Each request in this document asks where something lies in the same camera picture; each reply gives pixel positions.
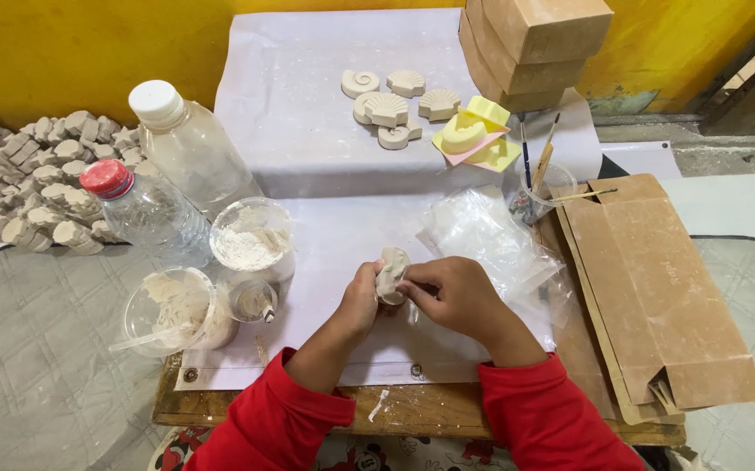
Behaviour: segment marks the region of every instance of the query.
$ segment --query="red sleeve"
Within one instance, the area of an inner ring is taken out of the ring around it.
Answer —
[[[308,469],[331,427],[348,427],[353,399],[305,389],[284,371],[296,352],[283,349],[229,405],[225,421],[191,455],[184,471]]]
[[[525,368],[488,362],[478,372],[490,426],[520,471],[644,470],[555,354]]]

